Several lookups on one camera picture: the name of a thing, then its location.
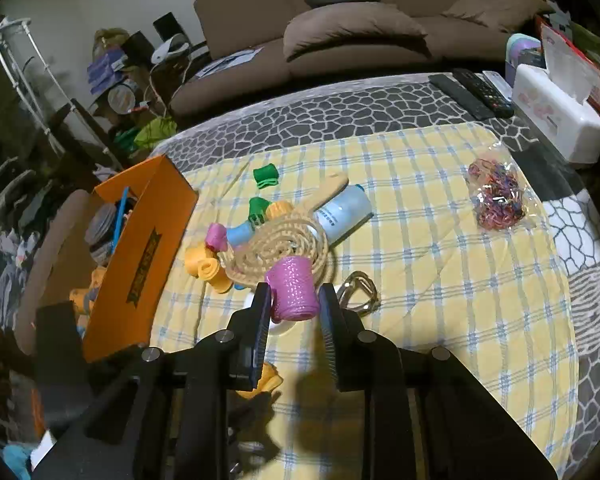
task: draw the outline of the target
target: blue stick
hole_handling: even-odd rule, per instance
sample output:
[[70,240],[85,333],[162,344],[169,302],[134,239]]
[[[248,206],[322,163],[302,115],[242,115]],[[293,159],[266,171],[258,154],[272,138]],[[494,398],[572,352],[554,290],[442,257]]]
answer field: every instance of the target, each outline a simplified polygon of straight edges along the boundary
[[116,217],[116,229],[113,231],[113,242],[111,243],[111,254],[116,250],[118,240],[120,240],[120,232],[122,231],[122,218],[125,215],[126,195],[129,192],[129,186],[125,187],[122,192],[122,199],[118,206],[118,216]]

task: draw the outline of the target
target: metal screw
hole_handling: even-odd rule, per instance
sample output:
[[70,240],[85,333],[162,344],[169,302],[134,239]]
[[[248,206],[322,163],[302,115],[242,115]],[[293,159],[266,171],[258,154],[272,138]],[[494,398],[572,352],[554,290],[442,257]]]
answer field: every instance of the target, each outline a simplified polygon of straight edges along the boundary
[[442,346],[436,346],[432,351],[431,355],[433,355],[434,359],[438,361],[446,361],[451,357],[451,353],[446,348],[442,348]]
[[378,338],[375,332],[371,332],[371,330],[363,330],[358,333],[358,341],[361,343],[372,343]]
[[160,349],[158,347],[149,346],[149,348],[142,350],[142,359],[148,363],[155,361],[158,357],[160,357]]
[[216,341],[219,343],[228,343],[234,338],[234,333],[231,330],[218,330],[216,332]]

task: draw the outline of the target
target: remote control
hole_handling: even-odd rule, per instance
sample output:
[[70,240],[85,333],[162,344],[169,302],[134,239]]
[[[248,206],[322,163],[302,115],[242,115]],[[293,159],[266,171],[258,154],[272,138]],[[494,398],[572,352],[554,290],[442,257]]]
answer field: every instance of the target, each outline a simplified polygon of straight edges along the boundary
[[482,75],[507,101],[510,102],[513,100],[513,88],[511,88],[509,83],[500,74],[491,70],[483,70]]
[[440,88],[449,97],[455,99],[458,104],[468,111],[475,119],[482,121],[495,117],[493,112],[489,110],[480,99],[475,98],[462,86],[455,81],[452,81],[444,74],[434,74],[429,76],[429,82],[433,86]]
[[496,117],[509,119],[513,115],[513,105],[500,92],[480,79],[471,70],[455,68],[452,74],[462,86],[486,104]]

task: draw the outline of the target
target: blue plastic bottle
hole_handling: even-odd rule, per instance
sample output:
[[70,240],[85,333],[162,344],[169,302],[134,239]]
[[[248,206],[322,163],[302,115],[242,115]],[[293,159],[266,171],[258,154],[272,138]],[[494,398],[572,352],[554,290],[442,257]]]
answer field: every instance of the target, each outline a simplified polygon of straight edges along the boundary
[[314,213],[327,233],[329,245],[335,243],[371,215],[371,202],[360,184],[347,186]]

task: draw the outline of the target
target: plastic bag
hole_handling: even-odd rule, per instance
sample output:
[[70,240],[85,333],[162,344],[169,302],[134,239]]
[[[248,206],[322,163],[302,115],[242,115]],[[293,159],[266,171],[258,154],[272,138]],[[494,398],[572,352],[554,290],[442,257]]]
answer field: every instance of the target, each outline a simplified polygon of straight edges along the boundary
[[93,35],[91,55],[96,61],[113,46],[121,46],[129,39],[129,33],[124,28],[99,28]]
[[469,165],[466,179],[480,227],[491,231],[536,225],[535,195],[500,142]]

